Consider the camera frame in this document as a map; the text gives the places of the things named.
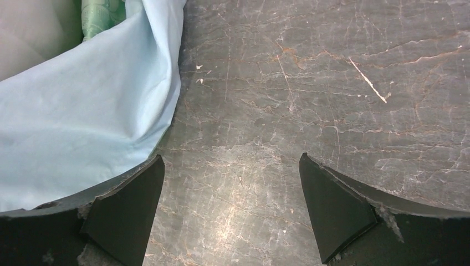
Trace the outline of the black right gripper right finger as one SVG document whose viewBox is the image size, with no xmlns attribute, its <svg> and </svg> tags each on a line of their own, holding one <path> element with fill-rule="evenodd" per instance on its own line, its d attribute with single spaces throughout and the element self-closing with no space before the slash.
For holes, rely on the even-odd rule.
<svg viewBox="0 0 470 266">
<path fill-rule="evenodd" d="M 324 265 L 468 265 L 469 213 L 378 190 L 302 154 L 299 173 Z"/>
</svg>

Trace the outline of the cream and yellow pillow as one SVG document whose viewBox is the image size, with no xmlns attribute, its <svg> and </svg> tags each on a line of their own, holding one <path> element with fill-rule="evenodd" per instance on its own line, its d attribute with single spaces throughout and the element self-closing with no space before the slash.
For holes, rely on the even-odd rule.
<svg viewBox="0 0 470 266">
<path fill-rule="evenodd" d="M 1 80 L 81 43 L 80 1 L 1 1 Z"/>
</svg>

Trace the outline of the light blue pillowcase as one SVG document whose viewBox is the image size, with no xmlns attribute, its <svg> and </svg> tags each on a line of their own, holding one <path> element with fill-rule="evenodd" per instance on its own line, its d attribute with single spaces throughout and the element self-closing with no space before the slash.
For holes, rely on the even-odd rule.
<svg viewBox="0 0 470 266">
<path fill-rule="evenodd" d="M 144 162 L 180 95 L 185 1 L 100 1 L 96 36 L 1 80 L 1 211 L 32 209 Z"/>
</svg>

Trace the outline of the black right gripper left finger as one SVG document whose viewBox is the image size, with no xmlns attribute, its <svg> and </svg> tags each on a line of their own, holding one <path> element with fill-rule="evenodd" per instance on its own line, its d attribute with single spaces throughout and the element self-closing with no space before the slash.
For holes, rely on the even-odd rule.
<svg viewBox="0 0 470 266">
<path fill-rule="evenodd" d="M 34 209 L 1 213 L 2 265 L 81 265 L 96 253 L 141 265 L 165 177 L 160 155 Z"/>
</svg>

